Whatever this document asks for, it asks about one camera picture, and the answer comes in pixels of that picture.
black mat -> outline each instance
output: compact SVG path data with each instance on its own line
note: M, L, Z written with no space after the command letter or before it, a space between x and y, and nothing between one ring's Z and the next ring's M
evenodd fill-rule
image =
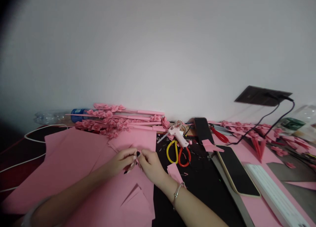
M228 226L246 226L241 214L235 205L225 183L221 181L216 166L212 160L207 157L208 153L202 151L194 137L187 137L193 141L189 146L191 150L191 165L180 167L177 165L182 179L188 190L199 198L204 204L211 208ZM156 152L165 171L170 162L167 159L166 149L170 140L164 138L156 145ZM171 160L175 160L174 145L169 149ZM182 164L185 164L185 158L181 157ZM153 227L167 226L185 226L181 217L176 211L173 211L172 204L160 189L154 187L154 205L156 219L153 220Z

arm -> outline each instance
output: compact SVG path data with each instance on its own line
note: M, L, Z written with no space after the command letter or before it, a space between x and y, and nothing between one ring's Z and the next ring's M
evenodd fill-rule
M119 152L108 163L90 173L82 180L52 196L39 206L31 218L32 227L55 226L63 223L73 211L86 199L86 197L106 180L117 175L129 165L134 168L136 148ZM21 226L23 218L14 223L14 227Z
M174 193L179 183L164 171L157 153L142 150L142 154L138 156L138 160L149 180L173 202ZM227 226L218 215L183 187L179 190L174 208L187 227Z

electrical outlet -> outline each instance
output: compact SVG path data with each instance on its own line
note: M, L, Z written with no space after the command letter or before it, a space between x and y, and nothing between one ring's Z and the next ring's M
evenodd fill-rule
M260 87L248 86L235 100L235 102L264 105L264 106L276 106L277 100L267 97L266 94L270 93L276 97L280 95L290 96L292 93L279 90L271 90Z

glue gun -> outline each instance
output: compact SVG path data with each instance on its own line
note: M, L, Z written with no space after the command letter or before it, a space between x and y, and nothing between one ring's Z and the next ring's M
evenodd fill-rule
M180 133L179 127L171 127L168 130L168 133L172 136L175 136L177 138L178 142L180 143L181 147L185 148L189 145L189 143L184 139L184 137Z
M172 135L172 136L175 136L175 138L177 138L181 147L183 148L187 147L189 143L184 139L184 137L180 133L180 126L183 126L182 121L177 121L176 123L174 123L173 126L168 129L168 132L157 142L157 144L161 142L166 136Z

green label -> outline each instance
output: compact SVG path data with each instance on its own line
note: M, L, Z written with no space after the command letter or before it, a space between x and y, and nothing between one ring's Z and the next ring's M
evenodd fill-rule
M300 129L302 126L304 126L306 123L304 123L301 120L295 119L295 118L285 118L283 119L281 126L296 131Z

